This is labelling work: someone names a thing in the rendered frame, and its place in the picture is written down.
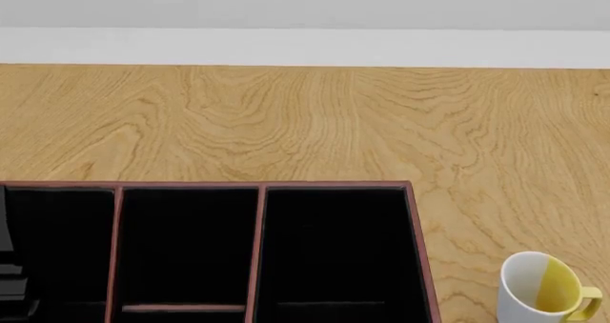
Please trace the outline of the dark compartment caddy, reddish rim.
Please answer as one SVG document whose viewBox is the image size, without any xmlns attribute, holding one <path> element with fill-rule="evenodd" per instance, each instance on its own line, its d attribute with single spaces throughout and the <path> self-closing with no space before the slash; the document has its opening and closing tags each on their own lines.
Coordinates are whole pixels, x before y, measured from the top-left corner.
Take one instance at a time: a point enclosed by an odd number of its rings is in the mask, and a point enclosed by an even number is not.
<svg viewBox="0 0 610 323">
<path fill-rule="evenodd" d="M 0 186 L 32 323 L 441 323 L 407 181 Z"/>
</svg>

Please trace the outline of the white and yellow mug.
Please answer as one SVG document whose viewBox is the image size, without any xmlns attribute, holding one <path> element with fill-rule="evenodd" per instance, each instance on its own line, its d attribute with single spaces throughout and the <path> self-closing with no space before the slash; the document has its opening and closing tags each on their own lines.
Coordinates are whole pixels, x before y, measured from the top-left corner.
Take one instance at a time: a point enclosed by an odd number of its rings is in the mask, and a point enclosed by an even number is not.
<svg viewBox="0 0 610 323">
<path fill-rule="evenodd" d="M 502 264 L 498 323 L 577 323 L 601 307 L 599 288 L 585 287 L 564 262 L 542 252 L 518 252 Z"/>
</svg>

